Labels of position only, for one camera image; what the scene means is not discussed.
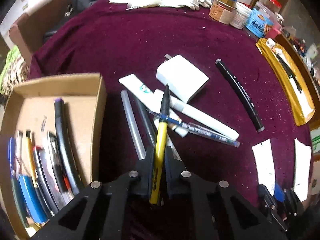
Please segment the yellow black pen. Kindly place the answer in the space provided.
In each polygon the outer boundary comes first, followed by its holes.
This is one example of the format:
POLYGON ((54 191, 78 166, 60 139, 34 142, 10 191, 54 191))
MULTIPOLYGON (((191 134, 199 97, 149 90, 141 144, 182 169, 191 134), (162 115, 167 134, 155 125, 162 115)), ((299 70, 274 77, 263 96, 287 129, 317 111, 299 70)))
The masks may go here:
POLYGON ((161 101, 159 126, 158 126, 158 132, 157 132, 157 142, 156 142, 156 148, 155 148, 155 159, 153 163, 153 178, 152 178, 152 187, 151 187, 151 196, 150 196, 150 204, 152 205, 156 205, 159 202, 159 189, 161 184, 164 152, 165 152, 165 147, 167 142, 168 123, 167 123, 166 116, 169 115, 169 110, 170 110, 170 91, 169 91, 169 86, 166 85, 163 93, 162 101, 161 101))

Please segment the white cream tube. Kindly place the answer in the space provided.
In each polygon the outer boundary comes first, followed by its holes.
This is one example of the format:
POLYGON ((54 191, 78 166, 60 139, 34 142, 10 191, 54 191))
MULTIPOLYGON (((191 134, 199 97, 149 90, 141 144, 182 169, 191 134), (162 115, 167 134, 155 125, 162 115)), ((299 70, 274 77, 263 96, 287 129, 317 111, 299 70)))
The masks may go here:
POLYGON ((270 139, 252 146, 252 151, 257 169, 258 183, 265 185, 269 193, 274 195, 276 174, 270 139))

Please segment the clear blue ballpoint pen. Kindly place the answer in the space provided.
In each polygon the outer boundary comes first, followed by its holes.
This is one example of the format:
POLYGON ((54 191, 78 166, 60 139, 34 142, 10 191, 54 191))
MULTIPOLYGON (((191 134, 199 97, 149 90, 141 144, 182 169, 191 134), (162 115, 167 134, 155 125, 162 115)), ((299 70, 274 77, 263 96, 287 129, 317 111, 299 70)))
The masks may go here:
POLYGON ((220 143, 223 143, 223 144, 226 144, 229 146, 233 146, 236 148, 240 147, 240 142, 238 142, 237 140, 230 139, 224 135, 221 135, 220 133, 217 133, 213 130, 204 128, 200 125, 193 124, 193 123, 187 124, 183 121, 175 120, 175 119, 169 117, 168 115, 153 112, 150 109, 146 109, 146 111, 149 112, 150 114, 152 114, 154 117, 158 118, 159 120, 164 120, 164 121, 167 121, 169 124, 173 124, 178 127, 181 127, 191 134, 195 134, 195 135, 201 136, 203 138, 217 141, 217 142, 220 142, 220 143))

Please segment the blue battery pack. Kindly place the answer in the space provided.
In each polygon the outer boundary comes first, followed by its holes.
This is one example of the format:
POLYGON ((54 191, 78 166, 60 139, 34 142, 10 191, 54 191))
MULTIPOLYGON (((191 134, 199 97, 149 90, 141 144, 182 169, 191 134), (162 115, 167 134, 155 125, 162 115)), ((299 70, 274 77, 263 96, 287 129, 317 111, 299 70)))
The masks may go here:
POLYGON ((37 197, 32 179, 27 175, 20 174, 18 176, 18 181, 24 196, 25 203, 34 222, 46 222, 48 220, 48 217, 44 212, 40 204, 40 201, 37 197))

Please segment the purple capped black marker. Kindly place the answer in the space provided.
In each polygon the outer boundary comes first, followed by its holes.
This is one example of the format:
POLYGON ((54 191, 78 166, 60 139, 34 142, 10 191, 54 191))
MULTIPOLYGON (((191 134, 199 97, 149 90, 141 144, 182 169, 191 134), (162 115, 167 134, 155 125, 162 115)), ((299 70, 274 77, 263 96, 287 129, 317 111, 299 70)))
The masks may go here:
POLYGON ((68 134, 68 127, 65 116, 65 103, 62 98, 55 99, 54 111, 56 136, 61 159, 65 169, 65 174, 71 186, 71 191, 73 195, 76 196, 84 188, 84 185, 76 167, 72 145, 68 134))

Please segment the black red pen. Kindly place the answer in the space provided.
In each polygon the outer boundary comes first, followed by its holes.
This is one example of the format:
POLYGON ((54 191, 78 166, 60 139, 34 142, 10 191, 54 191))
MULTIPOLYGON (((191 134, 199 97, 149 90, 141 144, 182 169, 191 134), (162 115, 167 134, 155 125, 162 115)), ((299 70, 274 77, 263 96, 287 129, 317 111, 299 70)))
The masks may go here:
POLYGON ((37 185, 36 194, 44 213, 46 214, 47 218, 50 219, 55 216, 59 210, 44 175, 44 171, 40 162, 40 150, 41 148, 39 146, 33 147, 33 159, 35 163, 37 185))

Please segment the yellow tray with pens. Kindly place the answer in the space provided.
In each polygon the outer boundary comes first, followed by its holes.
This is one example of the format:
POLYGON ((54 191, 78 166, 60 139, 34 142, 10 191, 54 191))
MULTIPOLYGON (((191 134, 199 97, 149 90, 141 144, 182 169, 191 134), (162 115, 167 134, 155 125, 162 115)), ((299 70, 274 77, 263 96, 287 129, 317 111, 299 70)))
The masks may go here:
POLYGON ((316 109, 303 76, 293 59, 291 59, 291 56, 283 46, 271 39, 260 38, 255 45, 267 60, 280 82, 290 103, 296 125, 301 126, 308 123, 312 119, 316 109), (292 70, 293 77, 288 76, 277 58, 277 54, 292 70))

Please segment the yellow black mechanical pencil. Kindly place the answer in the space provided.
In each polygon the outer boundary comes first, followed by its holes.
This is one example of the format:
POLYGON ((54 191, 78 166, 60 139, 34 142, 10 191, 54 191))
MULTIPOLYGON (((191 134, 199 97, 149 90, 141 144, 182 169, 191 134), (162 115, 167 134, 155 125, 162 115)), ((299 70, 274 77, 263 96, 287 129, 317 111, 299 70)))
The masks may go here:
POLYGON ((27 149, 28 149, 29 163, 30 163, 30 168, 31 168, 31 178, 32 178, 34 187, 37 187, 36 166, 35 166, 34 157, 33 157, 33 145, 31 142, 31 131, 29 129, 25 130, 25 136, 26 136, 26 140, 27 140, 27 149))

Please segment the clear black ballpoint pen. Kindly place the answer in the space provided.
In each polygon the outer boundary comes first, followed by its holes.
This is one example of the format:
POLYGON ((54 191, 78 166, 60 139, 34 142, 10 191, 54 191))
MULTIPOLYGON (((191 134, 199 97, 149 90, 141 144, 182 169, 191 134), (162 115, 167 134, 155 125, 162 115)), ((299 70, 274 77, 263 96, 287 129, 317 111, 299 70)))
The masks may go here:
POLYGON ((22 172, 22 139, 23 132, 17 131, 16 135, 16 176, 19 177, 19 174, 22 172))

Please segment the cardboard tray box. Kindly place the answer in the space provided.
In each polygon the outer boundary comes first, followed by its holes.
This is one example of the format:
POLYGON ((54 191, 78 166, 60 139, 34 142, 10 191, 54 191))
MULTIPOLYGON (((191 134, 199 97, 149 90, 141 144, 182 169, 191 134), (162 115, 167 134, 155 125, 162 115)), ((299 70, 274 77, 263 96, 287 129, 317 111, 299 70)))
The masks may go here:
POLYGON ((13 88, 1 125, 1 196, 17 239, 29 239, 97 180, 106 97, 98 73, 13 88))

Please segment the maroon tablecloth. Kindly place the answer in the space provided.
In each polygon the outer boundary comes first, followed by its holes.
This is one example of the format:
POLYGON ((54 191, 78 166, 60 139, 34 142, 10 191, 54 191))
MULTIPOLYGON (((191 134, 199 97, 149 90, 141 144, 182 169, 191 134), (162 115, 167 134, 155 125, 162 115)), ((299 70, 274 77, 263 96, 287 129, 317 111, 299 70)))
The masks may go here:
POLYGON ((208 11, 100 0, 32 57, 30 76, 99 73, 108 92, 99 185, 35 239, 318 239, 302 206, 312 150, 265 40, 208 11))

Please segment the pink container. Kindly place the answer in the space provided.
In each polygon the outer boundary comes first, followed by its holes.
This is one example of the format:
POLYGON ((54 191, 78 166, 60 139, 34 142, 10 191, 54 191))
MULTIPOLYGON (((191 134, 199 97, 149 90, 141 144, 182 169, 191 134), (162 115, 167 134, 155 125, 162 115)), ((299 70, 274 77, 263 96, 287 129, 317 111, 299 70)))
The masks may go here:
POLYGON ((271 29, 268 31, 266 38, 274 39, 276 38, 282 29, 282 26, 279 23, 272 25, 271 29))

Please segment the white gloves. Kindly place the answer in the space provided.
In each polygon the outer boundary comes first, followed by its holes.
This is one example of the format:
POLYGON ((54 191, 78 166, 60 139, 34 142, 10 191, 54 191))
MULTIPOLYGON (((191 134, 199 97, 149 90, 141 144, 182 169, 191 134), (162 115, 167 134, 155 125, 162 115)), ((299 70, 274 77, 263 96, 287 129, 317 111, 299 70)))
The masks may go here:
POLYGON ((210 8, 212 4, 211 0, 161 0, 159 6, 172 8, 188 7, 191 10, 199 11, 200 6, 210 8))

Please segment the green patterned blanket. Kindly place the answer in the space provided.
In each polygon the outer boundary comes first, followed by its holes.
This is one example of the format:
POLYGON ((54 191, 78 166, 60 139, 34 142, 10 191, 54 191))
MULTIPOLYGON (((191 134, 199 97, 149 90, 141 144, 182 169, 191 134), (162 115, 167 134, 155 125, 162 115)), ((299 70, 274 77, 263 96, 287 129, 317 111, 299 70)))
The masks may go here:
POLYGON ((30 67, 25 62, 18 46, 14 45, 8 52, 1 72, 1 94, 9 96, 13 87, 27 80, 30 67))

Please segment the blue labelled plastic jar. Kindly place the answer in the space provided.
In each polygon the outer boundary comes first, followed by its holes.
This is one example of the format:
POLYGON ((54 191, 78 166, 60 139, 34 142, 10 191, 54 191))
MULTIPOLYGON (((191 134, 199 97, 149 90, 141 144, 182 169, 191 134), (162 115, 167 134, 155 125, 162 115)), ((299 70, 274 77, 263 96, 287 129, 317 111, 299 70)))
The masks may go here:
POLYGON ((273 27, 275 14, 260 2, 256 2, 245 24, 245 30, 256 38, 265 37, 273 27))

